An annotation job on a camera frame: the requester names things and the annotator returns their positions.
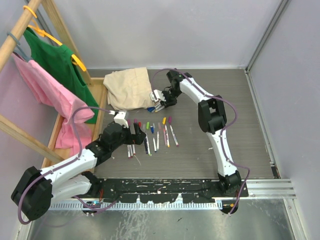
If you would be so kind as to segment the red cap white pen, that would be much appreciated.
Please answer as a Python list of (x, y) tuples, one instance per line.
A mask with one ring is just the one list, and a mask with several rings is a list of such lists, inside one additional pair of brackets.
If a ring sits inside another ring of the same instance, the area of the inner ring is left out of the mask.
[(133, 152), (133, 155), (136, 155), (136, 147), (134, 144), (132, 145), (132, 152)]

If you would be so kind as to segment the beige folded cloth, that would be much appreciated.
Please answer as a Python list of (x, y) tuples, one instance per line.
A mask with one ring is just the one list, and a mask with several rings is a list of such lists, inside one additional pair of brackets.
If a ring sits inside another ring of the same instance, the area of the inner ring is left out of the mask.
[(104, 76), (107, 89), (107, 103), (115, 110), (134, 110), (154, 106), (146, 67), (114, 71)]

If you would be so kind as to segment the lilac pen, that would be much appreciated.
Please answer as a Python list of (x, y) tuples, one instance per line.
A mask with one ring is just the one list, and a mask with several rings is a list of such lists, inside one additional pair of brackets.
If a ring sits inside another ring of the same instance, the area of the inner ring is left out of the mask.
[(165, 128), (163, 128), (163, 139), (164, 139), (164, 145), (167, 147), (168, 142), (167, 142), (167, 134)]

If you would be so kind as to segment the wooden clothes rack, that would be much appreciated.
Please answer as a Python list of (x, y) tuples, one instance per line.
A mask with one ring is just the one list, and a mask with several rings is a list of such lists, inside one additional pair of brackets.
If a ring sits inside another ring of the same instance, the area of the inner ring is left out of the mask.
[[(51, 46), (38, 36), (43, 30), (30, 25), (33, 12), (43, 5), (49, 17), (58, 28), (62, 38), (59, 46)], [(40, 103), (54, 107), (58, 112), (57, 126), (54, 127), (51, 142), (45, 146), (20, 129), (5, 117), (0, 118), (0, 128), (20, 142), (45, 157), (43, 167), (55, 166), (82, 147), (96, 140), (101, 133), (101, 117), (98, 110), (106, 103), (107, 90), (102, 82), (88, 88), (73, 57), (74, 43), (70, 38), (62, 17), (51, 0), (32, 0), (13, 28), (13, 35), (24, 36), (31, 49), (31, 59), (24, 60), (14, 54), (16, 40), (8, 36), (0, 49), (0, 65), (3, 67), (12, 56), (22, 78), (31, 88)]]

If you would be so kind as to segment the green shirt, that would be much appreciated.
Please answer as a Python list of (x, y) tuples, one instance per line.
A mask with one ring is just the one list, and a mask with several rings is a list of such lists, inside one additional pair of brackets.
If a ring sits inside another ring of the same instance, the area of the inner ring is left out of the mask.
[(41, 40), (29, 27), (23, 36), (30, 47), (33, 60), (89, 107), (99, 106), (77, 67), (72, 63), (73, 52), (66, 45), (50, 45)]

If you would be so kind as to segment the yellow pen cap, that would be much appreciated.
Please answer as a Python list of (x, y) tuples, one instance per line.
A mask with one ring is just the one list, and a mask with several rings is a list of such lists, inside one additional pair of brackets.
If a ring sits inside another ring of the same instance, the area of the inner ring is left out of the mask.
[(162, 119), (162, 124), (163, 124), (163, 125), (166, 124), (166, 119), (167, 119), (166, 117), (164, 117), (164, 118)]

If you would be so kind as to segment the grey hanger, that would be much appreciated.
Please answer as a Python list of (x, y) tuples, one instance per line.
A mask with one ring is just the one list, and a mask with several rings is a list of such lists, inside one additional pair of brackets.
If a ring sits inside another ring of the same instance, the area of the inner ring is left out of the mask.
[(24, 50), (20, 47), (21, 43), (19, 42), (19, 40), (9, 31), (6, 32), (7, 36), (11, 37), (15, 43), (16, 43), (16, 50), (14, 51), (15, 53), (20, 53), (20, 56), (22, 57), (23, 60), (25, 60), (26, 62), (29, 62), (32, 58), (30, 56), (28, 56)]

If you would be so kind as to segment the grey end white marker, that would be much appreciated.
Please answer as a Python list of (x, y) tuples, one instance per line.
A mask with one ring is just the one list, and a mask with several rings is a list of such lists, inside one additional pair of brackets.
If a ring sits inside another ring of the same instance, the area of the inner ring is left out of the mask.
[(156, 134), (156, 151), (159, 151), (160, 149), (160, 133), (159, 131), (157, 131), (157, 134)]

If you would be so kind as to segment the green cap rainbow pen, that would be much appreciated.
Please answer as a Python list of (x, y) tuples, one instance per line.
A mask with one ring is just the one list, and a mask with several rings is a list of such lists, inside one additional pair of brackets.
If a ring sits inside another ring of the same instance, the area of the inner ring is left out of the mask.
[(151, 154), (150, 142), (149, 142), (148, 135), (146, 135), (145, 139), (146, 139), (146, 145), (147, 145), (147, 154), (148, 154), (149, 156), (151, 156), (152, 154)]

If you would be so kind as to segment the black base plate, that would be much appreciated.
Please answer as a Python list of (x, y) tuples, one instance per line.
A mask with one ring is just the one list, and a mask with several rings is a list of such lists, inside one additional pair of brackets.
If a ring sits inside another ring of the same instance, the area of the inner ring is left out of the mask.
[(102, 199), (103, 202), (154, 204), (174, 203), (182, 197), (184, 204), (213, 203), (214, 198), (233, 198), (239, 193), (223, 193), (215, 179), (145, 179), (100, 178), (93, 189), (78, 195), (81, 199)]

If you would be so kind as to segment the blue end white marker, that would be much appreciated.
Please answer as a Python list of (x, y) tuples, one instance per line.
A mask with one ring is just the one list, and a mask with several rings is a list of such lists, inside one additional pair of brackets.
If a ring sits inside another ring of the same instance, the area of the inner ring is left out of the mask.
[(153, 142), (153, 149), (154, 149), (154, 152), (156, 153), (158, 151), (157, 149), (157, 142), (156, 142), (156, 139), (155, 137), (152, 138), (152, 142)]

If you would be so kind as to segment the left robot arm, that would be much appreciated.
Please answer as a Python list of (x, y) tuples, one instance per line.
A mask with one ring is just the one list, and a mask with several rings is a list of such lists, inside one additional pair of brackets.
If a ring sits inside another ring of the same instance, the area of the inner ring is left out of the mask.
[(122, 145), (141, 145), (146, 134), (138, 123), (133, 126), (135, 133), (131, 133), (129, 127), (112, 122), (98, 139), (75, 156), (50, 167), (37, 169), (32, 166), (26, 169), (11, 194), (12, 201), (18, 207), (19, 221), (27, 225), (43, 216), (52, 203), (71, 197), (97, 197), (101, 182), (89, 170), (110, 159)]

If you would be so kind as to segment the yellow end rainbow pen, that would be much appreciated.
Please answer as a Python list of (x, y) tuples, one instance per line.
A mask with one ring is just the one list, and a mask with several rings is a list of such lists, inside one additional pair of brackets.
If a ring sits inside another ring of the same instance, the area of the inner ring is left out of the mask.
[(166, 145), (169, 148), (170, 147), (170, 140), (169, 140), (168, 127), (166, 124), (164, 125), (164, 131), (165, 131), (165, 137), (166, 137)]

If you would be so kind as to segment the grey cap white marker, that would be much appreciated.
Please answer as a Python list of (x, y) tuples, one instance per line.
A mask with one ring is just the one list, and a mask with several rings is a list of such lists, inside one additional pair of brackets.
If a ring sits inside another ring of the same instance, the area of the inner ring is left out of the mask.
[(156, 109), (155, 109), (155, 112), (157, 113), (157, 112), (159, 112), (159, 111), (161, 111), (162, 109), (164, 109), (165, 107), (163, 106), (163, 105), (160, 105), (159, 107), (157, 107)]

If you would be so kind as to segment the dark purple clear pen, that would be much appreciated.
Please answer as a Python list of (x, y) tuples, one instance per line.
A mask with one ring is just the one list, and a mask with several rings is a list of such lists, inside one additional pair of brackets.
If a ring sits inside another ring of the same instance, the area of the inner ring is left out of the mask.
[(143, 143), (144, 143), (145, 153), (148, 154), (148, 145), (147, 145), (147, 139), (146, 138), (144, 138)]

